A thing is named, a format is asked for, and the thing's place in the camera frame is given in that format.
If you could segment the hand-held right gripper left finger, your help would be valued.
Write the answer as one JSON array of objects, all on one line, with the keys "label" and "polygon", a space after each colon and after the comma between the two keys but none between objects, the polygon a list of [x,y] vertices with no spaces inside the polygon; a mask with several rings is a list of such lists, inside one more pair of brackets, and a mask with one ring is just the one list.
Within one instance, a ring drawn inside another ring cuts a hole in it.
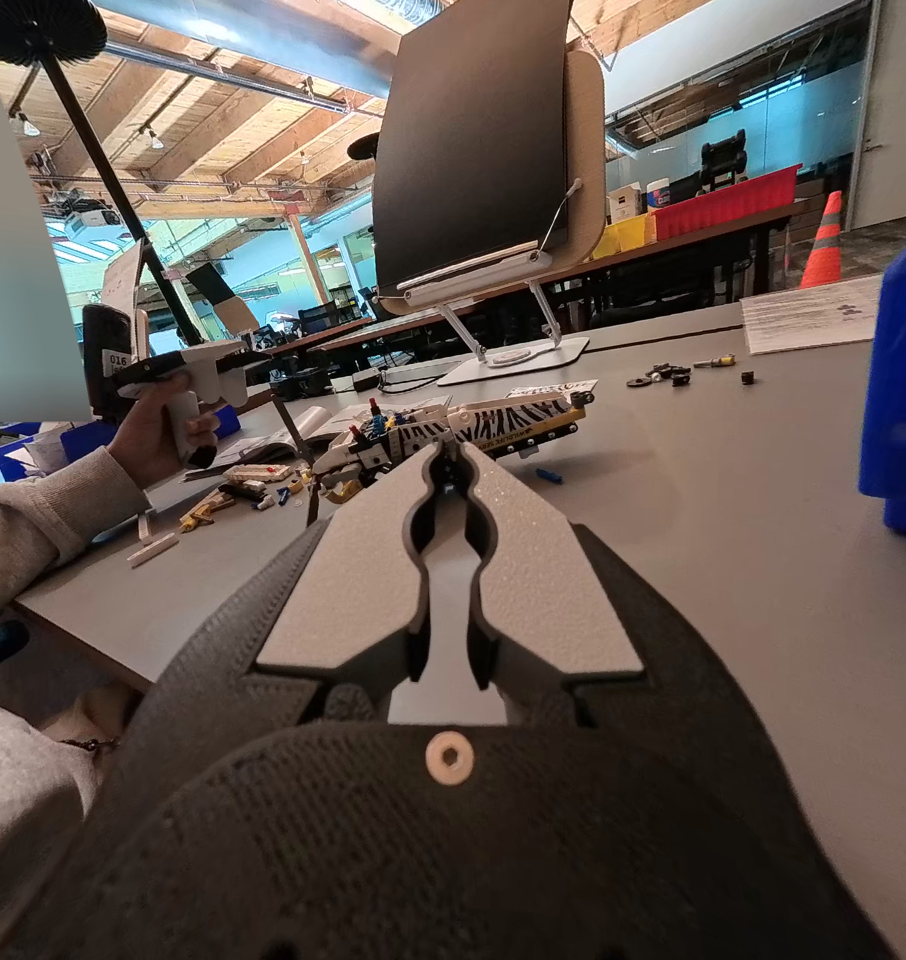
[{"label": "hand-held right gripper left finger", "polygon": [[328,683],[420,679],[430,652],[436,441],[339,508],[257,656],[256,666]]}]

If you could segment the lego instruction booklet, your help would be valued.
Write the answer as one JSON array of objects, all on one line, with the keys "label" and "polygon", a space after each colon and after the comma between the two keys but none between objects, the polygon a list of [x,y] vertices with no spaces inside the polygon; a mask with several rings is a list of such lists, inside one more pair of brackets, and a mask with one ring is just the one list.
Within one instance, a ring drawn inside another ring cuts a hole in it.
[{"label": "lego instruction booklet", "polygon": [[[446,407],[451,404],[451,401],[452,396],[447,393],[403,403],[399,399],[393,402],[377,400],[376,404],[385,420],[389,420],[399,414],[410,419],[412,412],[437,406]],[[367,401],[351,404],[335,413],[321,406],[311,406],[293,422],[309,450],[326,450],[327,447],[339,442],[340,435],[346,434],[350,437],[351,426],[359,428],[366,426],[372,416],[372,408]],[[184,480],[193,481],[221,475],[239,465],[269,464],[295,458],[304,459],[305,456],[296,453],[289,430],[285,426],[261,436],[255,436],[242,429],[227,437],[226,444],[219,445],[219,453],[210,466],[187,469]]]}]

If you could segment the lego plane model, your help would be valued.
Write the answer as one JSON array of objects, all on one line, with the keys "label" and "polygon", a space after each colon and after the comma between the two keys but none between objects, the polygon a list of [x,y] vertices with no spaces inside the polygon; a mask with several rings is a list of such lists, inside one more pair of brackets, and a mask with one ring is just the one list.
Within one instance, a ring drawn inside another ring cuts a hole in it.
[{"label": "lego plane model", "polygon": [[363,428],[352,425],[350,437],[340,435],[339,442],[328,446],[312,465],[301,467],[312,477],[290,500],[309,499],[314,505],[323,498],[341,505],[435,441],[470,443],[491,459],[528,457],[542,444],[577,431],[595,389],[451,403],[412,412],[411,418],[399,414],[390,419],[371,399],[371,421]]}]

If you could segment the short white lego beam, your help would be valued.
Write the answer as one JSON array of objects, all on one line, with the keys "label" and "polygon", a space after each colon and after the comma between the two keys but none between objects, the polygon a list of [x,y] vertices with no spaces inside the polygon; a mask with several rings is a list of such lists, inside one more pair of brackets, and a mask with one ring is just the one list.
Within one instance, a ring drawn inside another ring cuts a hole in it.
[{"label": "short white lego beam", "polygon": [[129,556],[127,559],[128,564],[132,569],[137,569],[169,551],[179,543],[179,540],[180,534],[178,532],[171,532],[170,534],[156,538]]}]

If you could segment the person's left hand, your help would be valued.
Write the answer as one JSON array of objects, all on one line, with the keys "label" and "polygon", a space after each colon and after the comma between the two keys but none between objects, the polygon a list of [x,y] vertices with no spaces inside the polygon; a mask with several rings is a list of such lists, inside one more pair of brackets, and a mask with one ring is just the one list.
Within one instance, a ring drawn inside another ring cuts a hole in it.
[{"label": "person's left hand", "polygon": [[143,387],[110,443],[111,456],[139,490],[147,491],[183,470],[167,407],[191,389],[184,371]]}]

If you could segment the blue storage crate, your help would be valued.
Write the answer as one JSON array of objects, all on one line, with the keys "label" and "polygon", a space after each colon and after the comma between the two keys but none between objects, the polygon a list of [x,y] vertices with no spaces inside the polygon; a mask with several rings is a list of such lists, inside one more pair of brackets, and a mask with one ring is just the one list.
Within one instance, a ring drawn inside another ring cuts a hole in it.
[{"label": "blue storage crate", "polygon": [[96,449],[108,446],[118,427],[101,419],[59,424],[0,445],[0,472],[7,482],[54,474]]}]

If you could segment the zebra striped sticker sheet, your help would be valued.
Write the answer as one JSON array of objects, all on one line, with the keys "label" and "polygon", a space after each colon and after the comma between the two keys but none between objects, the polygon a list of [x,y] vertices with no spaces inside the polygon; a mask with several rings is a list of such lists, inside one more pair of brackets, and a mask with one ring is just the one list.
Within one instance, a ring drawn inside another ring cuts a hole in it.
[{"label": "zebra striped sticker sheet", "polygon": [[527,398],[528,396],[541,397],[542,395],[553,393],[565,396],[573,393],[592,393],[598,382],[597,379],[587,379],[535,387],[514,388],[506,394],[506,397],[508,399],[518,399]]}]

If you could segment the silver laptop stand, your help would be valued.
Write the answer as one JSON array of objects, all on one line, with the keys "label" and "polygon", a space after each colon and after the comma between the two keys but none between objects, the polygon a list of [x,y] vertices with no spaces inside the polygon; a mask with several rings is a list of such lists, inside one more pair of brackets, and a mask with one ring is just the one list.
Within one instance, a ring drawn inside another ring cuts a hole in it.
[{"label": "silver laptop stand", "polygon": [[[528,243],[502,250],[496,258],[491,254],[475,257],[397,284],[398,296],[408,306],[438,312],[470,350],[467,359],[437,380],[439,387],[559,369],[579,359],[589,343],[588,337],[563,339],[540,283],[552,264],[553,258],[546,251]],[[507,286],[516,283],[526,286],[533,295],[546,320],[548,335],[538,341],[486,349],[459,319],[454,304],[464,298],[477,303],[490,294],[501,294]]]}]

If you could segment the black pole lamp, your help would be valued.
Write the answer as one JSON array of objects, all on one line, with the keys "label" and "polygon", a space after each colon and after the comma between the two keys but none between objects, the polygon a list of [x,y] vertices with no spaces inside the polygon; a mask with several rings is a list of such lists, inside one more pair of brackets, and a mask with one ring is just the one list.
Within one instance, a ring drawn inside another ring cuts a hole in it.
[{"label": "black pole lamp", "polygon": [[75,96],[62,64],[86,63],[106,46],[106,25],[88,1],[0,1],[0,62],[40,66],[47,74],[104,186],[132,237],[143,244],[144,259],[189,347],[203,338],[164,274],[164,264],[148,238],[94,128]]}]

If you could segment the black laptop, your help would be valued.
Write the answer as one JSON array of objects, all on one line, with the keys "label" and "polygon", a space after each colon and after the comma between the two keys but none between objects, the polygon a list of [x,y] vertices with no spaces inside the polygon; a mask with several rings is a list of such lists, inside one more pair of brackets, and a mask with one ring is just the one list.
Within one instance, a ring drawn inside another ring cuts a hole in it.
[{"label": "black laptop", "polygon": [[401,40],[372,186],[381,295],[565,238],[571,6],[459,1]]}]

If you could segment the printed paper sheet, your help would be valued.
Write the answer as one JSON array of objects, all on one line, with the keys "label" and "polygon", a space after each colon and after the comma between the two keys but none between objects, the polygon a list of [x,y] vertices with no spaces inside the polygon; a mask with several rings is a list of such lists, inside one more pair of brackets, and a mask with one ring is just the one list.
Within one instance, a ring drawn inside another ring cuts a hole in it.
[{"label": "printed paper sheet", "polygon": [[743,299],[749,353],[778,354],[872,340],[882,279],[875,273]]}]

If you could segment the long wooden table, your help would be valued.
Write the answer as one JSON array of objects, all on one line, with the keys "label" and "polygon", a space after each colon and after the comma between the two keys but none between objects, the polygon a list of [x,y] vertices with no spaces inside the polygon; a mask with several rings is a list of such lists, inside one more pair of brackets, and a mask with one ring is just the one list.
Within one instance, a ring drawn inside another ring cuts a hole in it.
[{"label": "long wooden table", "polygon": [[771,292],[774,240],[786,241],[796,219],[821,210],[816,199],[802,198],[593,260],[543,287],[551,306],[583,303],[597,317],[643,319],[732,304]]}]

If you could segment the blue plastic bin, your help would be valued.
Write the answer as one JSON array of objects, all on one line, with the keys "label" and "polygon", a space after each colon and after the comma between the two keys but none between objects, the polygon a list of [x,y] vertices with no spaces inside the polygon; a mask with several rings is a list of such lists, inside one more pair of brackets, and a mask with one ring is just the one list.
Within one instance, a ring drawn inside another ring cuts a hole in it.
[{"label": "blue plastic bin", "polygon": [[858,489],[881,499],[886,526],[906,535],[906,246],[885,270],[879,291]]}]

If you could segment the red plastic bin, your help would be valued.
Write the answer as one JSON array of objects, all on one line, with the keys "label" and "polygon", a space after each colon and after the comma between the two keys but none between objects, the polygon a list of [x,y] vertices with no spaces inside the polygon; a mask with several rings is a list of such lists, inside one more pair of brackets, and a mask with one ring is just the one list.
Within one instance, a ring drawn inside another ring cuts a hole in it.
[{"label": "red plastic bin", "polygon": [[797,163],[660,208],[654,213],[656,240],[663,242],[791,205],[800,168],[801,164]]}]

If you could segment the orange traffic cone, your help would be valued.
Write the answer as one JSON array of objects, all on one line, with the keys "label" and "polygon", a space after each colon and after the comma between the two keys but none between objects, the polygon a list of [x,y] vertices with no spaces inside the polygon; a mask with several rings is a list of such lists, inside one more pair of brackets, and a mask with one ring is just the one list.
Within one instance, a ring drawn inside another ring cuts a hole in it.
[{"label": "orange traffic cone", "polygon": [[842,203],[843,194],[840,190],[829,194],[799,283],[802,290],[836,283],[841,279]]}]

